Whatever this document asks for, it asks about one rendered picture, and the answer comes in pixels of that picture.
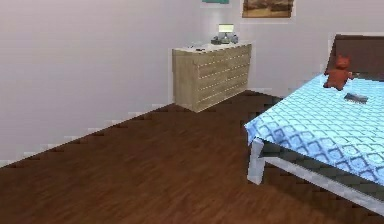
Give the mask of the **red-brown teddy bear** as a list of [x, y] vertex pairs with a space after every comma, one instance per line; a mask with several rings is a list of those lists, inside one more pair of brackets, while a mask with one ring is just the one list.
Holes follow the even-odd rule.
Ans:
[[350, 65], [350, 57], [338, 55], [335, 68], [327, 70], [325, 74], [328, 76], [327, 81], [323, 84], [324, 88], [335, 88], [341, 91], [348, 80], [353, 80], [353, 74], [348, 70]]

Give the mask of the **bed with blue patterned cover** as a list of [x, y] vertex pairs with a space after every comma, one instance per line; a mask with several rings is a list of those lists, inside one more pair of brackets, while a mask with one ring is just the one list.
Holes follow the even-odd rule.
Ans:
[[354, 77], [341, 91], [317, 75], [245, 124], [247, 179], [260, 184], [272, 164], [384, 217], [384, 36], [337, 34], [328, 69], [338, 55], [352, 59]]

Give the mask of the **small white table lamp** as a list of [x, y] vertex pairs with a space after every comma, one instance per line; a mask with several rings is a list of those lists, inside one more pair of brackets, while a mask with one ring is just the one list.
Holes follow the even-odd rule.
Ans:
[[233, 24], [219, 24], [218, 31], [219, 31], [219, 40], [222, 44], [238, 43], [238, 37], [234, 33]]

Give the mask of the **beige wooden chest of drawers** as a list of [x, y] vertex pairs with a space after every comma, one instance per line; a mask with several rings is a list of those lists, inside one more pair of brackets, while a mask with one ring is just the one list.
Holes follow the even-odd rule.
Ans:
[[175, 48], [172, 50], [173, 99], [201, 112], [246, 90], [250, 43]]

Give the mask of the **brown landscape framed picture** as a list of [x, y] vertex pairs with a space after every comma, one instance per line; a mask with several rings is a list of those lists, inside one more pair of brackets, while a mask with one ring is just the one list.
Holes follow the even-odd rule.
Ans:
[[290, 18], [295, 0], [244, 0], [243, 18]]

